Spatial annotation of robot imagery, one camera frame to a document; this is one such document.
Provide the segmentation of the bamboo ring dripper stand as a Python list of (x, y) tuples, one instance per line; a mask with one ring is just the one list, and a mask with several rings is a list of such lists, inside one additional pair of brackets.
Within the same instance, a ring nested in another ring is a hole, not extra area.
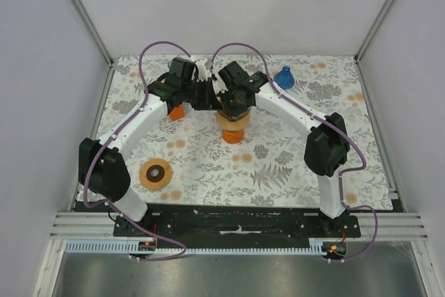
[(244, 115), (242, 118), (237, 120), (229, 120), (222, 114), (216, 114), (216, 122), (225, 131), (236, 132), (244, 130), (250, 123), (250, 114)]

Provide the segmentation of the orange coffee filter box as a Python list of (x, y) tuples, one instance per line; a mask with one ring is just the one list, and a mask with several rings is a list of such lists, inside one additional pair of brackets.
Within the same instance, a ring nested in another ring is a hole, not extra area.
[(170, 119), (172, 121), (180, 120), (185, 117), (184, 108), (182, 105), (174, 107), (173, 110), (169, 114)]

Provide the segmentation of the brown paper coffee filter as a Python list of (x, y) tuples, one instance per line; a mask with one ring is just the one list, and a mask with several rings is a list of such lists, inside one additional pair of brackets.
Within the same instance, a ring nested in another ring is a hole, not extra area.
[(216, 94), (216, 101), (217, 101), (217, 109), (219, 111), (224, 111), (225, 110), (225, 104), (222, 100), (222, 97), (220, 96), (220, 94)]

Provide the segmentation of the ribbed glass coffee dripper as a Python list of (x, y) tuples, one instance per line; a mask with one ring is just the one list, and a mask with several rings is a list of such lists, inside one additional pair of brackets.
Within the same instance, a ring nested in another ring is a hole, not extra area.
[(250, 114), (250, 110), (244, 111), (237, 115), (234, 115), (233, 113), (230, 113), (228, 110), (225, 110), (225, 109), (216, 111), (216, 115), (228, 120), (229, 122), (237, 122), (239, 120), (242, 120), (243, 118), (246, 118), (249, 114)]

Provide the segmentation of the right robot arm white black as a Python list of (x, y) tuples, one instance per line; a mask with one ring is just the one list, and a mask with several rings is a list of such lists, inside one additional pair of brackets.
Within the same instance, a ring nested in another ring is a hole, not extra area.
[(320, 193), (319, 209), (324, 214), (318, 220), (320, 232), (336, 236), (343, 229), (341, 216), (345, 207), (339, 193), (340, 167), (347, 162), (350, 144), (337, 131), (346, 133), (343, 117), (338, 113), (325, 115), (307, 106), (295, 106), (282, 90), (263, 72), (249, 75), (232, 61), (214, 75), (220, 87), (220, 99), (232, 118), (256, 106), (285, 121), (306, 140), (304, 161), (317, 175)]

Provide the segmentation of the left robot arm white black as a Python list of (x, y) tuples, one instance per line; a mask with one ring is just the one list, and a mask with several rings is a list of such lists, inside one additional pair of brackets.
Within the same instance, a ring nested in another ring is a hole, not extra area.
[(146, 83), (142, 99), (123, 120), (100, 139), (85, 138), (79, 145), (79, 183), (83, 191), (102, 195), (116, 212), (129, 219), (138, 236), (148, 235), (153, 219), (147, 204), (131, 189), (125, 160), (151, 127), (183, 103), (195, 110), (218, 110), (210, 59), (175, 57), (168, 71)]

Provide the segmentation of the blue cone dripper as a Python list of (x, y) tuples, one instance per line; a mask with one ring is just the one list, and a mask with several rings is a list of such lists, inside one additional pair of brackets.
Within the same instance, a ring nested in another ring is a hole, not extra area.
[(282, 67), (282, 69), (273, 77), (273, 81), (283, 90), (290, 90), (295, 86), (295, 79), (291, 73), (291, 68), (288, 65)]

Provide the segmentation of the floral patterned table mat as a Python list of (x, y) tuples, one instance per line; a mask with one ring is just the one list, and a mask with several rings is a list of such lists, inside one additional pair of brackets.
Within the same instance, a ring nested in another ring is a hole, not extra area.
[[(346, 202), (377, 210), (393, 209), (390, 186), (375, 141), (357, 68), (349, 56), (265, 56), (221, 54), (215, 67), (236, 61), (253, 74), (279, 72), (288, 65), (296, 82), (289, 94), (312, 109), (337, 112), (346, 121), (356, 148), (347, 168), (366, 160), (363, 171), (343, 177)], [(230, 145), (211, 111), (185, 106), (185, 117), (155, 124), (126, 158), (131, 188), (146, 202), (258, 207), (317, 207), (318, 182), (305, 165), (305, 141), (292, 127), (268, 111), (254, 108), (244, 139)], [(151, 159), (172, 167), (170, 183), (149, 191), (139, 170)]]

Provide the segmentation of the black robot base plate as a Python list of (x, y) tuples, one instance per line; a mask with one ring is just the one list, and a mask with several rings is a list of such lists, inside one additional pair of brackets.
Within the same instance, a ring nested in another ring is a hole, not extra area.
[(149, 204), (139, 225), (188, 246), (306, 246), (310, 238), (361, 236), (356, 216), (318, 209)]

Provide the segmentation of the aluminium frame post left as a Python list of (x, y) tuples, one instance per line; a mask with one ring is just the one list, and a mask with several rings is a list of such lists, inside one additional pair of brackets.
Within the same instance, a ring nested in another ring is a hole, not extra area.
[(113, 57), (111, 56), (106, 45), (104, 44), (104, 41), (102, 40), (102, 37), (100, 36), (99, 31), (97, 30), (97, 27), (93, 23), (93, 20), (89, 15), (87, 8), (83, 4), (82, 0), (70, 0), (70, 3), (72, 4), (76, 13), (83, 22), (83, 25), (85, 26), (90, 37), (93, 39), (95, 46), (102, 55), (102, 58), (105, 60), (106, 64), (109, 67), (111, 67), (113, 65)]

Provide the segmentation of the aluminium frame post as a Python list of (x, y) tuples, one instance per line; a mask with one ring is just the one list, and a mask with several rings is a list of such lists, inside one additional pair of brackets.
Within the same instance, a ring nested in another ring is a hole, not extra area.
[(104, 41), (102, 40), (102, 37), (100, 36), (99, 31), (97, 30), (97, 27), (93, 23), (93, 20), (89, 15), (87, 8), (83, 4), (82, 0), (70, 0), (70, 3), (72, 4), (76, 13), (83, 22), (83, 25), (85, 26), (90, 37), (93, 39), (95, 46), (102, 55), (102, 58), (105, 60), (106, 64), (109, 67), (111, 67), (113, 65), (113, 57), (111, 56), (106, 45), (104, 44)]
[(387, 16), (389, 15), (391, 9), (394, 7), (397, 0), (384, 0), (382, 6), (380, 7), (378, 14), (376, 15), (375, 19), (373, 20), (373, 23), (368, 30), (368, 32), (365, 35), (365, 38), (363, 39), (361, 45), (359, 46), (359, 49), (357, 53), (354, 56), (356, 64), (359, 64), (361, 60), (363, 59), (366, 51), (368, 50), (369, 46), (371, 45), (374, 37), (376, 36), (377, 32), (380, 30), (381, 26), (383, 25), (384, 21), (386, 20)]

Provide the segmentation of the aluminium rail front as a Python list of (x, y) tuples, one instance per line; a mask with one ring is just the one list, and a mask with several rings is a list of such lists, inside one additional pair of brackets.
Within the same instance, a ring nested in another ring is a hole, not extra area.
[[(51, 229), (53, 239), (125, 240), (114, 236), (114, 222), (104, 212), (59, 212)], [(377, 241), (426, 241), (426, 229), (416, 213), (379, 213)]]

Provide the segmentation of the aluminium frame post right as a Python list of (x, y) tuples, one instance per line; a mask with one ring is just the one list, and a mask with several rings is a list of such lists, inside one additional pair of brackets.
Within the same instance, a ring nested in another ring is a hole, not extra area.
[(357, 53), (354, 56), (356, 64), (359, 64), (361, 60), (363, 59), (366, 51), (368, 50), (369, 46), (371, 45), (374, 37), (376, 36), (377, 32), (380, 30), (381, 26), (383, 25), (384, 21), (386, 20), (387, 16), (389, 15), (391, 9), (394, 7), (397, 0), (384, 0), (382, 6), (380, 7), (378, 14), (376, 15), (375, 19), (373, 20), (373, 23), (368, 30), (368, 32), (365, 35), (365, 38), (363, 39), (361, 45), (359, 46), (359, 49)]

